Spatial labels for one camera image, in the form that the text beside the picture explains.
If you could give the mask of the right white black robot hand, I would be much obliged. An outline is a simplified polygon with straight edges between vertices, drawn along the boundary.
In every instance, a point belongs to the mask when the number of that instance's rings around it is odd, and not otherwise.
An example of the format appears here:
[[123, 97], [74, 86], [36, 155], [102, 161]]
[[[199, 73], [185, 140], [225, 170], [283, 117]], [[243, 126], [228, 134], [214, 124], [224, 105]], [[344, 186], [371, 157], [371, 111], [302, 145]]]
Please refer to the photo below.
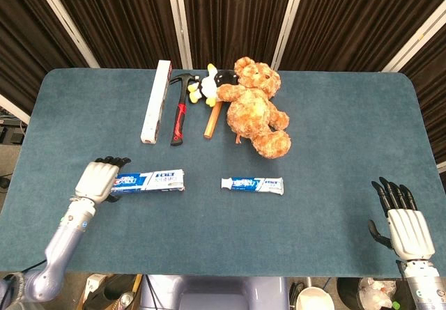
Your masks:
[[405, 185], [397, 185], [383, 177], [371, 185], [376, 190], [390, 230], [390, 237], [385, 237], [370, 219], [367, 227], [372, 238], [404, 261], [429, 260], [435, 254], [435, 248], [426, 219], [412, 192]]

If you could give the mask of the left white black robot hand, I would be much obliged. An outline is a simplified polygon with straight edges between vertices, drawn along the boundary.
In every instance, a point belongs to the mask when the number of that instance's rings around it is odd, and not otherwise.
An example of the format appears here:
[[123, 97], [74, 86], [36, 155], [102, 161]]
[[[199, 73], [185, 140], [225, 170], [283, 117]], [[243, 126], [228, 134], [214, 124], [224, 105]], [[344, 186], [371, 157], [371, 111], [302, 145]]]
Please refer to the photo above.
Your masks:
[[99, 157], [88, 163], [75, 187], [77, 198], [89, 199], [94, 204], [105, 201], [111, 193], [119, 170], [131, 163], [128, 157]]

